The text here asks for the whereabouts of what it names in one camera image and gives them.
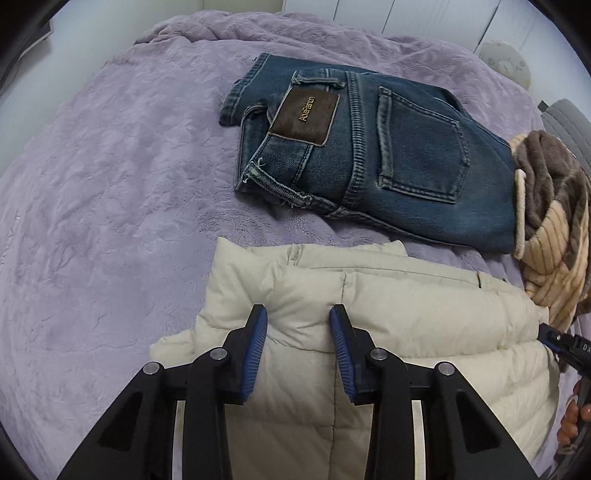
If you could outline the person's right hand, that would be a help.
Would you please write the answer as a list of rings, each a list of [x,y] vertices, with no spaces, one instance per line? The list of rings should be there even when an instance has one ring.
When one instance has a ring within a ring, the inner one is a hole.
[[[581,389],[581,381],[578,381],[574,388],[560,422],[560,428],[557,432],[557,440],[560,446],[567,447],[579,435],[578,423],[580,421],[589,423],[591,419],[590,405],[586,404],[579,407],[577,404],[578,394]]]

